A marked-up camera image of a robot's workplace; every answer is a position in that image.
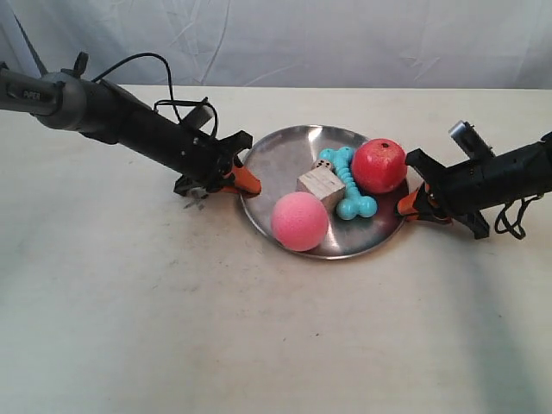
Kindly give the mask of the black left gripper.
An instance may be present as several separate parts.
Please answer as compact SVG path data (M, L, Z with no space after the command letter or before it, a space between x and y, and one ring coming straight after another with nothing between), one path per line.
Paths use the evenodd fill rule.
M185 196L193 189L208 193L260 195L260 180L242 163L239 153L253 146L253 136L241 130L221 140L204 139L182 130L169 133L172 155L178 156L174 192Z

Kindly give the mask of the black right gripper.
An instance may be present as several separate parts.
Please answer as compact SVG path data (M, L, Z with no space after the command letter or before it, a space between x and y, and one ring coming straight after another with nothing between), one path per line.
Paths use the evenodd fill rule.
M397 213L407 221L449 224L457 221L479 240L490 235L484 209L506 204L513 193L502 173L494 173L488 163L468 160L445 167L423 150L407 154L405 164L414 168L423 183L400 199Z

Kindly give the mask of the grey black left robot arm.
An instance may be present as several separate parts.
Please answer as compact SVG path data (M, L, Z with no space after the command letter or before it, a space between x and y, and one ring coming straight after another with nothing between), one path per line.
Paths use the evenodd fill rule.
M241 130L221 140L215 107L200 101L169 97L148 106L101 73L93 80L82 77L88 62L80 53L73 68L31 78L1 66L1 108L29 113L50 129L76 131L108 145L121 144L166 166L180 178L174 192L186 196L202 189L255 197L260 181L242 164L241 151L253 146Z

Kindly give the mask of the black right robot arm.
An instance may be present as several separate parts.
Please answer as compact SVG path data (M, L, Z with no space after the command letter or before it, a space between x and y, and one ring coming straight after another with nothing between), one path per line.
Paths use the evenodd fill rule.
M396 214L408 220L439 224L456 220L479 240L490 226L481 212L520 200L518 216L528 203L551 191L551 134L508 153L496 155L470 124L450 135L468 160L444 166L420 149L409 152L405 164L423 179L416 191L397 202Z

